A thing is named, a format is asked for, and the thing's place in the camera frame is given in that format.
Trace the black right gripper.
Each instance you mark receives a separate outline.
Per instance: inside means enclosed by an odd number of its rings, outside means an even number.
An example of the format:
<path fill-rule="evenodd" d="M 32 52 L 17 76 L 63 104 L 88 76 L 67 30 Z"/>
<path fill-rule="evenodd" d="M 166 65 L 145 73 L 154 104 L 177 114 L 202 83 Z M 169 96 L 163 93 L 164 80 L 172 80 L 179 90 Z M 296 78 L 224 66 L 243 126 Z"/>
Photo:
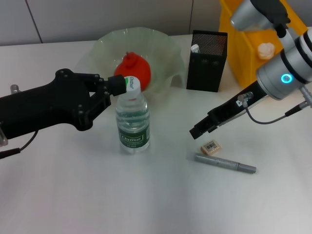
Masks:
<path fill-rule="evenodd" d="M 197 139 L 206 132 L 210 133 L 214 131 L 221 123 L 242 113 L 244 111 L 244 107 L 242 105 L 238 106 L 238 96 L 248 92 L 253 93 L 253 98 L 247 101 L 248 106 L 255 104 L 267 95 L 257 81 L 253 82 L 247 88 L 236 94 L 222 105 L 210 110 L 208 115 L 190 130 L 192 138 Z"/>

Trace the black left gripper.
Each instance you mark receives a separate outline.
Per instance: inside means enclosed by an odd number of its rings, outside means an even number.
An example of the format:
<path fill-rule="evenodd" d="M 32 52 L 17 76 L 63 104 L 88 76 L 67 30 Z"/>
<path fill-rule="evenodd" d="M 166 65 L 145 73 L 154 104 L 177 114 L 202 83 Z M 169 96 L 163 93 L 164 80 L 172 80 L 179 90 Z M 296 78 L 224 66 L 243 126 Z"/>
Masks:
<path fill-rule="evenodd" d="M 63 123 L 86 131 L 111 105 L 110 95 L 124 93 L 122 75 L 105 80 L 99 75 L 59 70 L 44 86 L 1 97 L 0 128 L 7 139 Z"/>

